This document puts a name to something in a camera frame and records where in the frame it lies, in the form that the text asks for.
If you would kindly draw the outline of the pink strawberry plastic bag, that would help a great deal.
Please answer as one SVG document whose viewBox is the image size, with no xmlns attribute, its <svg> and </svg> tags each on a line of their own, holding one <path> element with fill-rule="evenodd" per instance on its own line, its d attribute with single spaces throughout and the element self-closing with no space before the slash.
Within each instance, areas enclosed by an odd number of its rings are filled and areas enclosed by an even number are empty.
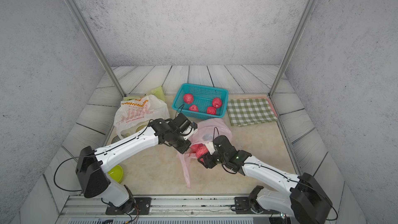
<svg viewBox="0 0 398 224">
<path fill-rule="evenodd" d="M 225 135 L 230 141 L 232 140 L 232 132 L 225 122 L 220 118 L 204 120 L 198 123 L 198 131 L 190 137 L 191 146 L 194 144 L 204 144 L 213 141 L 218 136 Z M 177 153 L 177 158 L 181 162 L 184 180 L 187 188 L 191 188 L 190 182 L 190 160 L 197 159 L 189 157 L 191 149 L 189 148 L 184 154 Z"/>
</svg>

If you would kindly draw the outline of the red apple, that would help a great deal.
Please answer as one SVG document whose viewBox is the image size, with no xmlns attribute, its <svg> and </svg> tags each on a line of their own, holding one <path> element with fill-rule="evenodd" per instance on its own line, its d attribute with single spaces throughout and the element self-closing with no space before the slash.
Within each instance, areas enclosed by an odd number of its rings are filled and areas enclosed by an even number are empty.
<svg viewBox="0 0 398 224">
<path fill-rule="evenodd" d="M 212 107 L 219 109 L 222 106 L 222 100 L 218 97 L 212 100 Z"/>
<path fill-rule="evenodd" d="M 216 115 L 216 114 L 217 114 L 217 109 L 214 108 L 214 107 L 212 107 L 212 106 L 210 106 L 210 107 L 207 108 L 206 114 L 209 114 L 209 115 Z"/>
<path fill-rule="evenodd" d="M 207 147 L 204 144 L 194 144 L 190 147 L 191 152 L 189 153 L 189 157 L 192 158 L 201 158 L 201 156 L 209 153 Z"/>
<path fill-rule="evenodd" d="M 186 104 L 192 104 L 193 101 L 194 101 L 194 96 L 193 96 L 192 94 L 187 93 L 187 94 L 185 94 L 185 95 L 183 96 L 183 101 L 184 101 Z"/>
<path fill-rule="evenodd" d="M 199 108 L 198 108 L 196 105 L 191 105 L 191 106 L 189 107 L 189 111 L 198 112 L 198 111 L 199 111 Z"/>
</svg>

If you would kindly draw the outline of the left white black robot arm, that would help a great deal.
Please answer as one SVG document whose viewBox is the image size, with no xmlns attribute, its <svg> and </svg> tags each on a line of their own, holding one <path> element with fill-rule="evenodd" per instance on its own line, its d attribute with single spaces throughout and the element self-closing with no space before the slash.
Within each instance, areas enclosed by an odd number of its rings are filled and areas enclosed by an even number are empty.
<svg viewBox="0 0 398 224">
<path fill-rule="evenodd" d="M 184 114 L 174 119 L 151 120 L 147 127 L 114 144 L 81 150 L 76 175 L 85 198 L 99 197 L 115 207 L 132 207 L 135 200 L 126 186 L 112 179 L 108 172 L 131 156 L 156 145 L 165 144 L 184 154 L 191 146 L 190 136 L 198 125 Z"/>
</svg>

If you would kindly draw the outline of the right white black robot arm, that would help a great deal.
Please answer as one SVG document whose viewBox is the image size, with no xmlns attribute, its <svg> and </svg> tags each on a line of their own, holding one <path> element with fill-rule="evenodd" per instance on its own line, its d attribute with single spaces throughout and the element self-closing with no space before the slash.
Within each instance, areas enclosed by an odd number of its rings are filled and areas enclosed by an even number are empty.
<svg viewBox="0 0 398 224">
<path fill-rule="evenodd" d="M 328 221 L 333 203 L 317 180 L 308 173 L 291 174 L 266 164 L 244 150 L 236 150 L 222 135 L 210 142 L 198 162 L 207 169 L 221 165 L 231 174 L 255 178 L 270 186 L 257 186 L 248 197 L 249 207 L 255 214 L 274 210 L 294 216 L 301 224 L 324 224 Z"/>
</svg>

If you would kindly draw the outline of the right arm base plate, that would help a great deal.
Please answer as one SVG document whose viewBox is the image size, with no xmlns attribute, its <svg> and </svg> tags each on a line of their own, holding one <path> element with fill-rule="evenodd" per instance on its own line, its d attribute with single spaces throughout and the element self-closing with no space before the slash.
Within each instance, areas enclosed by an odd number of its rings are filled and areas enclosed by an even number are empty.
<svg viewBox="0 0 398 224">
<path fill-rule="evenodd" d="M 235 197 L 234 204 L 230 206 L 230 210 L 236 214 L 257 214 L 254 200 L 248 197 Z"/>
</svg>

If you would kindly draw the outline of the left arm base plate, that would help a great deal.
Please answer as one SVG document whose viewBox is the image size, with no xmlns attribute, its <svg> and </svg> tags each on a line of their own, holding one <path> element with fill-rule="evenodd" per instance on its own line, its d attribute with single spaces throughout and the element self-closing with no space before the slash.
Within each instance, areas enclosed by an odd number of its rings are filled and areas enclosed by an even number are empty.
<svg viewBox="0 0 398 224">
<path fill-rule="evenodd" d="M 134 200 L 128 200 L 120 207 L 107 203 L 106 215 L 149 215 L 151 208 L 151 197 L 135 197 Z"/>
</svg>

